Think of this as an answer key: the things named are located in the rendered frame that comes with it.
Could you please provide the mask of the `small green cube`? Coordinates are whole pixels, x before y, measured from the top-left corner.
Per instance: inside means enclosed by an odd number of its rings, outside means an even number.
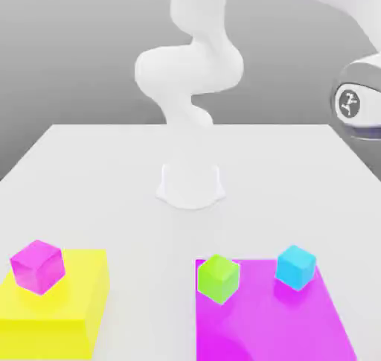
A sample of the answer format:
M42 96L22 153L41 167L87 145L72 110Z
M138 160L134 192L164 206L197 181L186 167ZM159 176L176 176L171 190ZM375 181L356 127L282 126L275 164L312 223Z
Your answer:
M197 291L220 305L240 286L240 265L222 255L212 255L197 270Z

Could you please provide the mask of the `small cyan cube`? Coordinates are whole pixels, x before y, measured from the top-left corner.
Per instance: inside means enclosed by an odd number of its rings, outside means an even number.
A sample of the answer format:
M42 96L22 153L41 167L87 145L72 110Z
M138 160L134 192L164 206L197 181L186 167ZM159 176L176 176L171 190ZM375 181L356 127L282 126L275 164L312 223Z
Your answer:
M275 278L293 290L301 291L313 279L315 269L315 255L291 245L278 256Z

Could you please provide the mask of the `small magenta cube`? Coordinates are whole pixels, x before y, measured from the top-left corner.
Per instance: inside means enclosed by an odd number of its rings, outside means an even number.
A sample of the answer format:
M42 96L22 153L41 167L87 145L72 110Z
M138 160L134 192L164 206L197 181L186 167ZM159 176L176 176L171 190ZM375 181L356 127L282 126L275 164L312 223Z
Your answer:
M16 283L37 295L44 295L65 276L62 250L35 240L10 258Z

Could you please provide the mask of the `large magenta box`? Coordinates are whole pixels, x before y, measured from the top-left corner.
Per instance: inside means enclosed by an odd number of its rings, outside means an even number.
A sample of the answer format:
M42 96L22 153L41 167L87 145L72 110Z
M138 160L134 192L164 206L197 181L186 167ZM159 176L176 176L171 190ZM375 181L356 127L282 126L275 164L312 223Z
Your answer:
M297 292L274 260L241 260L223 305L196 294L196 361L357 361L319 271Z

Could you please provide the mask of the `large yellow box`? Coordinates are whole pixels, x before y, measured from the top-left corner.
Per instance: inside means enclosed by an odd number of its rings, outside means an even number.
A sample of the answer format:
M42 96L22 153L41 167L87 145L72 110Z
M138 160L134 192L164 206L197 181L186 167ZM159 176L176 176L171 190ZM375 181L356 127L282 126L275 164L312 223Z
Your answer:
M66 249L65 276L44 295L0 283L0 360L89 360L109 294L106 251Z

